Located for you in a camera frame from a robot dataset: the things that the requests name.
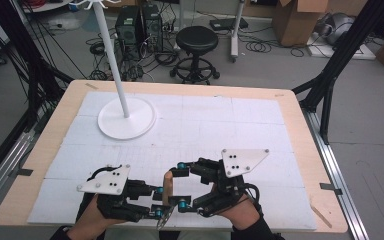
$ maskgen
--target round white base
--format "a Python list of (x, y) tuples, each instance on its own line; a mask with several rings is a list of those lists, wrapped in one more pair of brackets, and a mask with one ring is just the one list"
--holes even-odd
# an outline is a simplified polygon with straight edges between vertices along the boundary
[(102, 108), (98, 125), (107, 136), (130, 140), (142, 136), (155, 123), (155, 111), (150, 103), (138, 98), (126, 98), (130, 117), (125, 118), (120, 99), (114, 99)]

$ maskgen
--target white pole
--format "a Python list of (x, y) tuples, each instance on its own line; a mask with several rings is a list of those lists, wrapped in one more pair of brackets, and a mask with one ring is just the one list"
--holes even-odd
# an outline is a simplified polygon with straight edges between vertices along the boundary
[(107, 22), (105, 21), (104, 11), (100, 2), (93, 3), (96, 19), (98, 20), (99, 29), (101, 30), (102, 40), (107, 51), (108, 61), (110, 62), (111, 72), (117, 87), (118, 96), (120, 98), (121, 107), (123, 108), (124, 117), (130, 117), (129, 109), (124, 96), (123, 86), (121, 85), (120, 73), (118, 72), (117, 62), (115, 60), (114, 50), (111, 45), (110, 34), (108, 33)]
[(244, 9), (245, 0), (239, 0), (238, 12), (236, 13), (235, 28), (233, 29), (230, 45), (230, 55), (232, 56), (233, 62), (236, 61), (236, 58), (239, 56), (239, 47), (238, 47), (238, 31), (239, 23), (242, 18), (242, 11)]
[(184, 13), (185, 13), (185, 3), (183, 0), (179, 0), (179, 31), (183, 29)]

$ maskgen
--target white paper sheet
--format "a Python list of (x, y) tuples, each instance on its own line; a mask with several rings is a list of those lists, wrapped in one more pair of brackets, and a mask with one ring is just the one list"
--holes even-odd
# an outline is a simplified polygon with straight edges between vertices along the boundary
[[(276, 230), (313, 230), (316, 224), (297, 166), (289, 136), (276, 101), (236, 99), (222, 96), (196, 97), (128, 94), (154, 106), (157, 120), (145, 135), (130, 141), (106, 137), (97, 116), (116, 93), (91, 92), (79, 109), (63, 144), (51, 164), (39, 197), (30, 214), (30, 223), (74, 223), (81, 193), (76, 186), (98, 168), (130, 164), (129, 179), (161, 186), (164, 173), (178, 162), (199, 157), (221, 159), (224, 148), (270, 149), (270, 155), (251, 173), (246, 182), (260, 189), (265, 219)], [(176, 178), (175, 195), (197, 198), (211, 186), (200, 178)], [(150, 198), (133, 204), (150, 206)], [(132, 227), (156, 226), (154, 220), (129, 223)], [(204, 219), (193, 213), (174, 213), (167, 227), (230, 229), (221, 217)]]

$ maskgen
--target gray floor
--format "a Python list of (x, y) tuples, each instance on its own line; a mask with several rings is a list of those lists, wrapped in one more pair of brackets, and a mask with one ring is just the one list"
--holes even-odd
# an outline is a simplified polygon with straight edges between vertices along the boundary
[[(93, 70), (93, 56), (85, 41), (97, 36), (97, 28), (89, 14), (84, 11), (76, 14), (82, 20), (80, 29), (55, 36), (86, 75)], [(193, 23), (207, 25), (209, 19), (208, 16), (197, 16)], [(114, 25), (114, 20), (110, 18), (109, 27)], [(263, 20), (248, 19), (248, 22), (248, 31), (268, 26)], [(253, 34), (266, 40), (274, 39), (271, 30)], [(56, 44), (48, 44), (54, 61), (63, 72), (83, 78)], [(378, 49), (374, 44), (369, 47), (373, 51)], [(316, 77), (328, 61), (310, 57), (305, 49), (303, 51), (303, 57), (294, 57), (289, 49), (280, 48), (273, 48), (269, 53), (256, 53), (246, 50), (245, 44), (240, 43), (240, 56), (236, 63), (232, 63), (230, 39), (228, 35), (221, 35), (217, 49), (205, 58), (221, 73), (220, 79), (211, 80), (213, 85), (292, 89)], [(168, 71), (169, 68), (160, 66), (149, 74), (155, 82), (179, 83), (179, 79), (169, 77)], [(153, 81), (147, 75), (140, 80)], [(0, 143), (26, 109), (25, 101), (12, 66), (0, 66)], [(370, 239), (384, 239), (384, 66), (377, 60), (352, 60), (340, 75), (333, 96), (329, 139)], [(9, 178), (0, 191), (0, 202), (11, 182)], [(54, 230), (55, 227), (0, 227), (0, 239), (47, 239)], [(349, 233), (284, 236), (287, 239), (352, 239)]]

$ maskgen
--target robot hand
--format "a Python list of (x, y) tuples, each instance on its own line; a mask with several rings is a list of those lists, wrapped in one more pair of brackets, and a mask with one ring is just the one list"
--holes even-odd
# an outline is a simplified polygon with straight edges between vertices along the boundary
[[(140, 219), (159, 220), (164, 211), (170, 207), (152, 204), (144, 207), (128, 203), (127, 199), (137, 200), (140, 196), (151, 196), (155, 201), (162, 200), (162, 187), (147, 185), (142, 180), (127, 179), (130, 166), (118, 168), (106, 167), (95, 171), (86, 183), (77, 187), (79, 191), (86, 192), (80, 204), (79, 218), (93, 196), (98, 193), (97, 207), (105, 218), (122, 219), (130, 222), (138, 222)], [(100, 172), (107, 171), (102, 177), (95, 178)]]
[[(213, 183), (213, 190), (192, 201), (191, 196), (167, 194), (166, 191), (172, 193), (173, 190), (164, 186), (163, 199), (167, 199), (166, 204), (170, 205), (171, 208), (164, 212), (162, 219), (158, 222), (157, 229), (164, 226), (176, 206), (180, 213), (196, 212), (203, 217), (211, 217), (236, 206), (242, 201), (241, 199), (251, 199), (257, 211), (261, 212), (259, 190), (255, 185), (245, 183), (242, 174), (252, 171), (268, 153), (267, 149), (223, 150), (223, 159), (219, 161), (199, 158), (197, 162), (178, 163), (176, 168), (170, 169), (169, 173), (171, 174), (165, 175), (165, 185), (172, 181), (168, 180), (169, 177), (167, 176), (172, 178), (188, 177), (189, 173), (192, 173), (200, 176), (203, 184)], [(255, 198), (248, 194), (249, 189), (255, 192)]]

